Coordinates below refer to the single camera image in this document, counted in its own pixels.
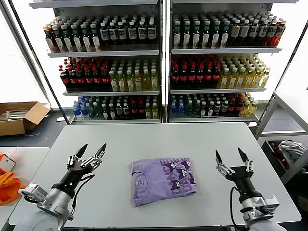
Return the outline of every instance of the purple t-shirt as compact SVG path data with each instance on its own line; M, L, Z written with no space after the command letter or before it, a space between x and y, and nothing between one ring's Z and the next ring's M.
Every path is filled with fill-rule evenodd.
M135 206L196 193L188 158L143 159L131 166Z

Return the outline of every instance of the display shelf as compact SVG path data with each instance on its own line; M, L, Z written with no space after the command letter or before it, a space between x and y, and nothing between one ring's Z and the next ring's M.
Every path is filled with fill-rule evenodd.
M170 90L170 94L210 94L265 91L266 88L237 88L237 89L199 89L199 90Z
M173 0L175 4L186 3L297 3L299 0Z
M107 57L107 56L143 56L143 55L158 55L159 50L148 51L93 51L93 52L63 52L63 53L48 53L51 58L61 57Z
M257 117L170 118L169 123L258 122Z
M126 95L159 95L159 91L125 91L125 92L64 92L64 96L126 96Z
M160 119L73 120L71 124L158 124Z
M157 0L61 0L29 3L33 9L85 6L154 5Z
M172 49L171 54L239 54L239 53L278 53L282 48L208 48Z

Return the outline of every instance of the orange cloth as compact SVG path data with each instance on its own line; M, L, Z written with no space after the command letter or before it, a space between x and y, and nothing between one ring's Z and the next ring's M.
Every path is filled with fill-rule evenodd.
M8 172L0 176L0 205L6 205L19 198L21 195L18 194L18 190L25 188L14 174Z

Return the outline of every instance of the yellow bottle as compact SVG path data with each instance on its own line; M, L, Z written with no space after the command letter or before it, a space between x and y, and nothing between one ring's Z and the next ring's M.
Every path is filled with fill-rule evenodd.
M142 85L143 91L151 91L152 90L152 83L149 76L149 70L144 69L143 70L143 85Z
M231 75L228 76L228 80L227 80L227 84L226 84L227 89L233 89L234 88L234 84L235 84L236 76L237 76L236 73L237 73L237 68L236 67L232 68Z
M249 101L245 101L245 105L244 107L241 109L240 113L239 113L239 117L247 117L248 113L249 113Z
M251 67L249 69L248 75L245 76L245 79L242 83L242 88L250 88L251 82L254 78L254 72L255 72L255 68Z
M226 84L228 80L228 72L229 72L229 68L226 67L223 69L223 73L221 75L221 82L220 82L220 85L218 86L219 89L226 88Z

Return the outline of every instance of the white table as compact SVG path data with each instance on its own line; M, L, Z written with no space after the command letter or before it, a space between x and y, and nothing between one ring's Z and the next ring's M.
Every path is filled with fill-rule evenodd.
M270 102L264 117L261 119L255 138L266 136L298 136L308 135L308 108L305 99L308 98L308 90L286 91L277 90L273 93L274 99ZM266 131L264 128L269 122L277 106L280 105L303 130L299 131ZM308 163L308 151L306 151L289 169L281 176L281 181L286 184L299 170Z
M0 147L0 152L7 152L8 156L16 162L12 172L24 185L28 185L36 173L38 167L46 157L49 148L29 147ZM5 230L7 220L16 207L19 199L0 206L0 230Z
M255 161L252 182L266 198L275 195L281 205L276 222L299 221L301 216L274 169L245 123L70 125L64 127L38 169L33 183L48 190L66 172L69 155L88 143L83 158L107 143L103 164L77 199L75 218L67 228L159 228L232 226L230 189L215 169L218 149L228 166L242 165L237 148ZM161 200L135 208L132 203L130 164L143 158L189 157L197 182L191 196ZM238 194L233 197L234 217L244 224ZM37 211L21 200L9 219L15 225L25 213Z

